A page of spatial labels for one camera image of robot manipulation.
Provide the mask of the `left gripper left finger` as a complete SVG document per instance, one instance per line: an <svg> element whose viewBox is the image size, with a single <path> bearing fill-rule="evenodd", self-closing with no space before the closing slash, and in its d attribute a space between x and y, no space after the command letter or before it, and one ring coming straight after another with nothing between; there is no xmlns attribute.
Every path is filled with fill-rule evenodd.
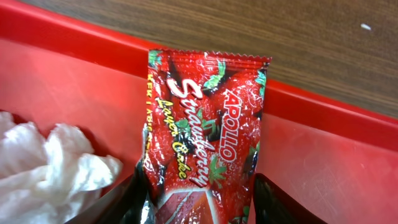
<svg viewBox="0 0 398 224"><path fill-rule="evenodd" d="M145 201L146 180L138 162L132 175L66 224L137 224Z"/></svg>

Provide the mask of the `white tissue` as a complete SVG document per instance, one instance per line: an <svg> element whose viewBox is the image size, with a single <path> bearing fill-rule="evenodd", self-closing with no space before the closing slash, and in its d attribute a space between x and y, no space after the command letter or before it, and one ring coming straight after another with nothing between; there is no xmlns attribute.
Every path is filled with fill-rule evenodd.
<svg viewBox="0 0 398 224"><path fill-rule="evenodd" d="M93 205L123 168L97 156L76 126L43 137L33 122L1 112L1 223L65 223Z"/></svg>

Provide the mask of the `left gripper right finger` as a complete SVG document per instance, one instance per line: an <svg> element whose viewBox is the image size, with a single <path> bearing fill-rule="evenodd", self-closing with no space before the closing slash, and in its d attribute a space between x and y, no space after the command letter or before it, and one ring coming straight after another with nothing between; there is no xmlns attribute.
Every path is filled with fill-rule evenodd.
<svg viewBox="0 0 398 224"><path fill-rule="evenodd" d="M256 224L326 224L261 173L255 175L253 200Z"/></svg>

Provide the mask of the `red snack wrapper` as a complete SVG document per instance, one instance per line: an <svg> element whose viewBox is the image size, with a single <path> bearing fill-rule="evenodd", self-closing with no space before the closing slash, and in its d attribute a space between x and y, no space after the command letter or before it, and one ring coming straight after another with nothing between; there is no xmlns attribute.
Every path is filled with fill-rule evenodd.
<svg viewBox="0 0 398 224"><path fill-rule="evenodd" d="M246 223L269 57L148 54L142 169L151 223Z"/></svg>

